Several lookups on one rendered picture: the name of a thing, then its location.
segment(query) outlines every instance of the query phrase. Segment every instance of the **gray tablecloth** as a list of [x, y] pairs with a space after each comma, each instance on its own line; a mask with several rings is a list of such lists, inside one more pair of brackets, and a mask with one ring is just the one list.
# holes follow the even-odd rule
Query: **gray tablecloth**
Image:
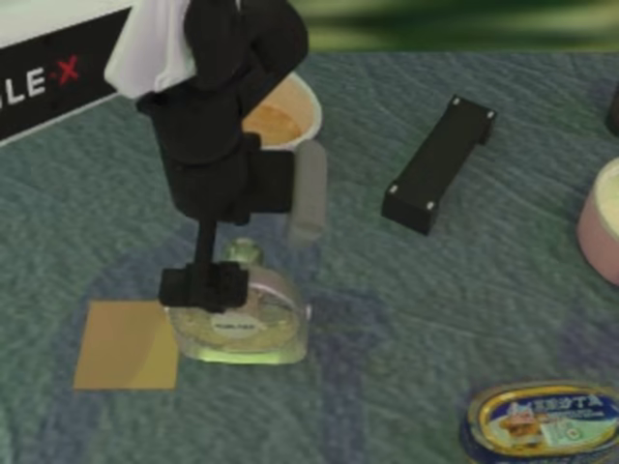
[[[76, 393], [91, 299], [154, 299], [192, 256], [147, 120], [110, 101], [0, 150], [0, 463], [463, 462], [472, 392], [575, 378], [619, 386], [619, 293], [575, 223], [619, 156], [604, 115], [616, 55], [324, 54], [329, 230], [251, 236], [314, 304], [310, 354], [284, 367], [182, 360], [176, 391]], [[381, 218], [385, 187], [458, 93], [498, 113], [432, 235]]]

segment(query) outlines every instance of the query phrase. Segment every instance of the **green blurred background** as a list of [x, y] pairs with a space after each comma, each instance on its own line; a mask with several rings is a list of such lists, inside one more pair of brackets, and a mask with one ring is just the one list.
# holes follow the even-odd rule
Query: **green blurred background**
[[290, 0], [313, 50], [619, 50], [619, 0]]

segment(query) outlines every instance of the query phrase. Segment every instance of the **blue tin can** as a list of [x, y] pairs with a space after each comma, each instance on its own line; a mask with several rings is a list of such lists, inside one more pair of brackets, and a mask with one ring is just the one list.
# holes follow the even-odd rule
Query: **blue tin can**
[[472, 464], [614, 464], [619, 395], [578, 382], [485, 391], [460, 438]]

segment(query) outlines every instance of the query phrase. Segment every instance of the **yellow sticky note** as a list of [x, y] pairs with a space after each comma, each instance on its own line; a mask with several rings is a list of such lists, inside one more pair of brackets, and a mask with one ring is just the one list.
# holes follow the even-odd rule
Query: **yellow sticky note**
[[159, 302], [91, 302], [75, 390], [172, 390], [179, 351]]

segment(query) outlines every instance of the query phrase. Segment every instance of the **pink cup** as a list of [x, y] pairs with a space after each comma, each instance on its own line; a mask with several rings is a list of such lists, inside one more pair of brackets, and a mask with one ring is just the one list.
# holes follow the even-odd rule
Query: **pink cup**
[[598, 174], [580, 215], [577, 236], [589, 264], [619, 285], [619, 159]]

